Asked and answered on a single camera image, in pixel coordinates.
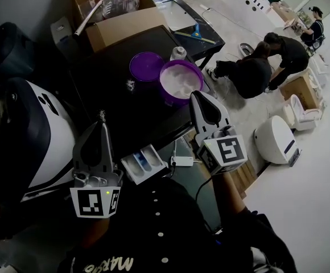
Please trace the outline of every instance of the black shirt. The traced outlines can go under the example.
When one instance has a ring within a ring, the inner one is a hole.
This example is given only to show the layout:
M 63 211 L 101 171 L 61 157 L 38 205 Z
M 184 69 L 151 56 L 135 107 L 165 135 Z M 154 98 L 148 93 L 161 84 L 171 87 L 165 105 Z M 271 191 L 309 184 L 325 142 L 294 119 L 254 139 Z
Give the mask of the black shirt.
M 311 27 L 309 28 L 313 31 L 313 34 L 303 33 L 300 38 L 304 42 L 314 42 L 318 38 L 320 38 L 324 32 L 324 26 L 322 20 L 317 19 L 313 22 Z
M 281 48 L 271 50 L 270 56 L 281 55 L 281 68 L 292 67 L 292 65 L 308 65 L 309 56 L 303 45 L 295 39 L 280 36 L 283 40 Z
M 221 242 L 204 226 L 194 199 L 169 178 L 122 188 L 107 233 L 90 249 L 71 252 L 59 273 L 254 272 L 252 247 L 295 273 L 285 244 L 248 210 L 230 218 Z

